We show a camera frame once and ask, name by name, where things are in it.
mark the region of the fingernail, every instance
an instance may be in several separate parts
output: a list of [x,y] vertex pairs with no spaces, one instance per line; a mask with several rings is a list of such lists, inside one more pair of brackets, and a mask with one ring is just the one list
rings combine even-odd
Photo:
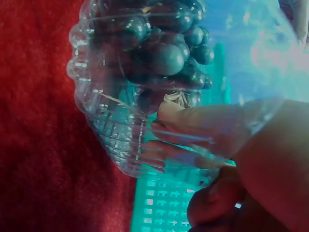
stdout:
[[185,108],[181,105],[174,103],[174,102],[163,102],[159,107],[159,119],[163,121],[173,121],[175,120],[175,114],[180,111],[184,110]]

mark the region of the red carpet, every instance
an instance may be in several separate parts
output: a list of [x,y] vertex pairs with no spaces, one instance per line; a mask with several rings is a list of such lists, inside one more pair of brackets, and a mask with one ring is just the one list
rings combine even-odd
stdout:
[[66,75],[81,0],[0,1],[0,231],[128,232],[135,180],[88,128]]

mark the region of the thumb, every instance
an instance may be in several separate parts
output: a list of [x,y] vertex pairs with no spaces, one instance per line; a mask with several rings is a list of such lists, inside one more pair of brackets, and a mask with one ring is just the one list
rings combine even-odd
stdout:
[[[185,135],[180,144],[190,142],[213,154],[230,158],[265,124],[259,119],[263,111],[274,111],[279,104],[278,99],[264,99],[242,106],[222,104],[184,109],[174,102],[163,102],[158,119],[169,132]],[[156,136],[171,143],[177,143],[175,137],[180,137],[160,133]]]
[[309,1],[297,0],[292,4],[293,28],[298,40],[305,46],[309,26]]

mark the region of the hand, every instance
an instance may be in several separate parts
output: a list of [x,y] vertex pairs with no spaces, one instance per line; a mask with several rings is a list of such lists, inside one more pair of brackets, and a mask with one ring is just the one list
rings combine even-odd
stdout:
[[[154,130],[212,136],[223,123],[230,128],[229,136],[217,136],[213,144],[187,141],[214,154],[233,153],[237,164],[237,168],[224,167],[211,186],[195,193],[188,208],[193,226],[190,232],[308,231],[309,103],[285,101],[259,133],[239,146],[248,134],[241,120],[231,119],[244,111],[255,112],[260,106],[258,101],[242,108],[209,105],[183,109],[172,102],[161,104],[161,123],[153,124]],[[227,118],[237,122],[237,130],[226,124]],[[184,142],[175,136],[156,135],[167,142]],[[164,147],[164,154],[175,154],[173,146]],[[240,210],[234,207],[236,203],[242,203]]]
[[309,0],[279,0],[280,8],[293,25],[300,45],[309,48]]

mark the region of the finger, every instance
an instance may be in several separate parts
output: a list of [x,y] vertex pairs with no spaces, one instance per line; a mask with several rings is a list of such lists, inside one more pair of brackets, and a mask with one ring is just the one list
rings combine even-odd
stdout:
[[303,46],[306,44],[309,26],[309,1],[297,0],[292,5],[293,28],[298,40]]
[[247,191],[294,231],[308,228],[308,117],[308,103],[285,101],[234,156]]
[[214,185],[196,192],[188,206],[187,215],[192,226],[219,219],[243,201],[245,188],[238,180],[221,179]]
[[218,169],[231,166],[221,160],[206,156],[202,157],[200,153],[156,140],[148,141],[143,146],[142,157],[147,160],[148,165],[158,170],[164,169],[162,163],[166,160],[175,160],[185,166],[192,166],[200,169]]
[[247,195],[233,223],[233,229],[237,232],[260,232],[269,216],[257,201]]
[[158,119],[165,131],[156,136],[164,141],[187,142],[206,147],[211,153],[230,158],[251,137],[261,111],[271,112],[280,104],[278,99],[264,99],[239,105],[208,105],[183,109],[173,102],[163,102],[159,107]]
[[239,209],[234,208],[224,216],[193,227],[189,232],[232,232],[232,225],[239,214]]
[[218,225],[218,226],[197,226],[193,227],[189,232],[230,232],[229,225]]

